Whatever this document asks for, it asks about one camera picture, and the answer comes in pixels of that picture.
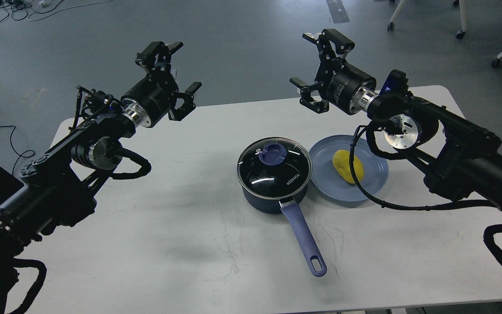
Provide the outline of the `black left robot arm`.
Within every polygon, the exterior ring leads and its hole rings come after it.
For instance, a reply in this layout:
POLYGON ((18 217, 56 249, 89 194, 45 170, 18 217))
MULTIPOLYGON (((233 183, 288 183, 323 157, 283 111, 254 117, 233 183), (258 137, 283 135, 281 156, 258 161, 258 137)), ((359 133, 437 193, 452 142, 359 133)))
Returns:
MULTIPOLYGON (((94 213, 95 195, 108 179, 150 173, 151 163, 120 139, 132 137, 139 126, 154 127, 164 116, 181 121, 195 109, 194 95, 202 84, 180 91, 172 72, 171 58, 182 46, 155 41, 139 52, 135 62, 146 75, 120 99, 77 86, 75 118, 66 137, 20 169, 18 190, 0 193, 0 314, 19 280, 19 268, 38 274, 15 314, 26 313, 44 284, 45 264, 18 258, 24 248, 94 213)), ((8 184, 0 177, 0 190, 8 184)))

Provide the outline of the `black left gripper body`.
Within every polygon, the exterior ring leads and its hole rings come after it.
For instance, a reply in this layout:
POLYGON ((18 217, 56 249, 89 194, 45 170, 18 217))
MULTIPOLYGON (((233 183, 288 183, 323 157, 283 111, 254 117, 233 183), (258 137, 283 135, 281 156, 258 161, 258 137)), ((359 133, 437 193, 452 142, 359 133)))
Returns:
POLYGON ((124 113, 136 126, 154 127, 173 106, 173 92, 179 86, 171 73, 147 74, 124 95, 120 101, 124 113))

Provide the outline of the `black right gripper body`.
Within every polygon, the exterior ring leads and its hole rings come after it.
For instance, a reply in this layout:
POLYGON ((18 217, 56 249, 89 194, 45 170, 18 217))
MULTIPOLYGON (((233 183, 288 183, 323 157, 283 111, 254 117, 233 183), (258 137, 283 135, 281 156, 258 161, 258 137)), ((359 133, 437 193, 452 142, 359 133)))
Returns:
POLYGON ((357 100, 354 99, 359 88, 374 90, 377 81, 361 69, 343 62, 337 67, 336 74, 329 80, 326 99, 347 115, 354 115, 360 111, 357 100))

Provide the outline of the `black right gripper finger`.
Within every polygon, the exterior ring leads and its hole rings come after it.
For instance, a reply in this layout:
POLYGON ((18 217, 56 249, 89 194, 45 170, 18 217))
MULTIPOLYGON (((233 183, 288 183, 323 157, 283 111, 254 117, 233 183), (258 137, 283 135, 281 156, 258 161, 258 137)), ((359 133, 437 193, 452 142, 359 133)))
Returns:
POLYGON ((304 33, 302 38, 317 47, 319 71, 322 73, 333 73, 342 69, 347 54, 355 48, 355 42, 336 29, 324 29, 318 34, 304 33))
POLYGON ((326 113, 329 110, 329 102, 327 100, 317 101, 312 96, 313 92, 321 90, 323 82, 306 84, 303 80, 297 77, 290 78, 289 82, 298 88, 300 95, 299 103, 302 106, 305 106, 307 109, 310 109, 317 114, 326 113))

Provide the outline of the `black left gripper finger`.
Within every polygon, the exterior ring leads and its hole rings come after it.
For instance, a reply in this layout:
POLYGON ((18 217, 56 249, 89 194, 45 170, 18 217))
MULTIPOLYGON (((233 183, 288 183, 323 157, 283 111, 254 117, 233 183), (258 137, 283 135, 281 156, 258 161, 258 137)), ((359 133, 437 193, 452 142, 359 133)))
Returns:
POLYGON ((172 91, 169 94, 170 109, 169 120, 182 121, 187 117, 197 106, 194 103, 194 95, 202 86, 201 82, 193 82, 184 92, 172 91), (177 100, 183 100, 181 106, 176 107, 177 100))
POLYGON ((183 42, 180 41, 171 44, 162 41, 151 42, 142 52, 137 53, 136 64, 145 70, 148 79, 164 73, 171 75, 176 81, 177 70, 172 69, 171 58, 183 46, 183 42))

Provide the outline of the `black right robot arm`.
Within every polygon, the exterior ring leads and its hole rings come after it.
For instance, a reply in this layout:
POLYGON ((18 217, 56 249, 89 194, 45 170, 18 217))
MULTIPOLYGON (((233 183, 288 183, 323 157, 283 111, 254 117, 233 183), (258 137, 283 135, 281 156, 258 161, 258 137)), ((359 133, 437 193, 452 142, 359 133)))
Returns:
MULTIPOLYGON (((335 29, 304 33, 315 45, 319 69, 315 83, 297 77, 290 82, 299 89, 301 105, 325 113, 334 105, 347 115, 364 111, 370 122, 356 128, 350 145, 352 180, 363 195, 383 208, 403 211, 450 210, 495 207, 502 212, 502 141, 491 131, 451 113, 445 106, 416 97, 409 90, 406 73, 392 70, 380 92, 376 79, 346 61, 354 42, 335 29), (397 205, 376 198, 359 183, 354 152, 362 135, 369 149, 386 160, 407 160, 424 173, 428 190, 448 203, 397 205)), ((502 249, 494 236, 502 224, 486 227, 483 241, 502 267, 502 249)))

